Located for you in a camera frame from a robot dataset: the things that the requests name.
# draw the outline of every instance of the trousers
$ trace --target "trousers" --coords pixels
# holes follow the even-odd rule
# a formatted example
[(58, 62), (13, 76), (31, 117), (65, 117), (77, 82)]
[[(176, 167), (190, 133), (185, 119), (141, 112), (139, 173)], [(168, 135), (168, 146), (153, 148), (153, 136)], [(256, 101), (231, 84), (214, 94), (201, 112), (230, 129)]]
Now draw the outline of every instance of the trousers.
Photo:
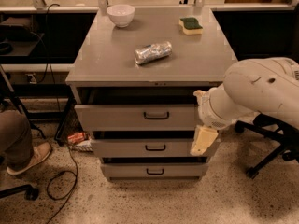
[(0, 113), (0, 154), (15, 171), (26, 167), (34, 155), (29, 120), (14, 110)]

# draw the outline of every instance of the speckled floor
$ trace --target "speckled floor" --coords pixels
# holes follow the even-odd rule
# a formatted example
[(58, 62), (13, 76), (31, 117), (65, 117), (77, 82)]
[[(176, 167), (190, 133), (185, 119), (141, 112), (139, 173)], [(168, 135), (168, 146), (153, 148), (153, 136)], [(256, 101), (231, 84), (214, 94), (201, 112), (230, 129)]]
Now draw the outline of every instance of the speckled floor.
[[(65, 199), (47, 195), (50, 179), (63, 170), (76, 171), (66, 146), (53, 136), (56, 123), (39, 124), (52, 144), (50, 157), (25, 174), (7, 174), (0, 166), (0, 189), (32, 184), (39, 188), (37, 200), (27, 201), (23, 193), (0, 200), (0, 223), (299, 223), (299, 164), (275, 159), (255, 179), (246, 177), (248, 166), (260, 161), (276, 144), (260, 135), (233, 127), (221, 135), (221, 145), (200, 180), (107, 181), (100, 162), (92, 153), (72, 151), (78, 164), (78, 183), (64, 208)], [(35, 144), (42, 142), (33, 131)], [(50, 186), (55, 197), (64, 196), (74, 176), (66, 173)]]

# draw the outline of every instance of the black handle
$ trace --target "black handle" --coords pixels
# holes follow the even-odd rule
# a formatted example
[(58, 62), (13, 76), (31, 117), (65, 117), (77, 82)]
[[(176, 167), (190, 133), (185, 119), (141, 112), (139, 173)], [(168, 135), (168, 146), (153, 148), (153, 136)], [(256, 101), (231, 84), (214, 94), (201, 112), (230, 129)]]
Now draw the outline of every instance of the black handle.
[(163, 113), (163, 116), (162, 117), (153, 117), (153, 116), (150, 116), (150, 114), (147, 114), (147, 112), (143, 112), (143, 117), (144, 119), (168, 119), (169, 118), (169, 112), (165, 112)]
[(166, 150), (166, 145), (163, 145), (162, 148), (150, 148), (146, 145), (146, 150), (147, 151), (165, 151)]
[(164, 174), (164, 168), (161, 170), (161, 172), (150, 172), (149, 169), (147, 168), (147, 174), (148, 175), (163, 175)]

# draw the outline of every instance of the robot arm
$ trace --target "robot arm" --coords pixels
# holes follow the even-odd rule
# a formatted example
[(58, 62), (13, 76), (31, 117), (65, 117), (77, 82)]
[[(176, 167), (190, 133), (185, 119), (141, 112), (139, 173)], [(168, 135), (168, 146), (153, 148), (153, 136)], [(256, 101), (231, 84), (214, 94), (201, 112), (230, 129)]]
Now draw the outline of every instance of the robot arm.
[(203, 125), (195, 130), (191, 154), (201, 155), (217, 138), (217, 130), (252, 112), (299, 128), (299, 65), (288, 58), (249, 59), (233, 64), (223, 83), (196, 91)]

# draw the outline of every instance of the brown shoe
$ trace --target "brown shoe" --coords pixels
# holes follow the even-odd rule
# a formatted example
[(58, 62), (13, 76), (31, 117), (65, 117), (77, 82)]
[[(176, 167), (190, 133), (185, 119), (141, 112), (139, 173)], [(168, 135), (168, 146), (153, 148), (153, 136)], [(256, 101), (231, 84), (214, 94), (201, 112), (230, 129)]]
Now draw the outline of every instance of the brown shoe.
[(28, 169), (30, 169), (33, 166), (36, 166), (37, 164), (44, 161), (49, 156), (50, 151), (51, 151), (51, 145), (48, 142), (43, 143), (37, 147), (34, 147), (34, 155), (32, 156), (29, 164), (19, 171), (14, 171), (8, 167), (7, 168), (8, 174), (9, 175), (20, 175), (20, 174), (24, 173)]

